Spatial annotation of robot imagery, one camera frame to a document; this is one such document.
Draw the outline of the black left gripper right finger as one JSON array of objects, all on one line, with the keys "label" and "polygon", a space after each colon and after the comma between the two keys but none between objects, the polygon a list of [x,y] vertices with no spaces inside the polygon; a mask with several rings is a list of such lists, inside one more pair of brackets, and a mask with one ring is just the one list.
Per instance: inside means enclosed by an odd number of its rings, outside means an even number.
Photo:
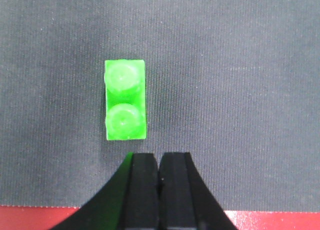
[{"label": "black left gripper right finger", "polygon": [[165,153],[160,161],[159,180],[160,229],[236,229],[204,183],[190,153]]}]

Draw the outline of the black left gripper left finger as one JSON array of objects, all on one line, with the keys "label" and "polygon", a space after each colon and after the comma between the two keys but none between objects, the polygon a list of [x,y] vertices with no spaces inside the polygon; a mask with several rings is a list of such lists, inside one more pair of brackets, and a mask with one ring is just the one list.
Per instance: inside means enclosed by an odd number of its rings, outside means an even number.
[{"label": "black left gripper left finger", "polygon": [[152,153],[128,153],[112,178],[58,230],[157,230],[158,165]]}]

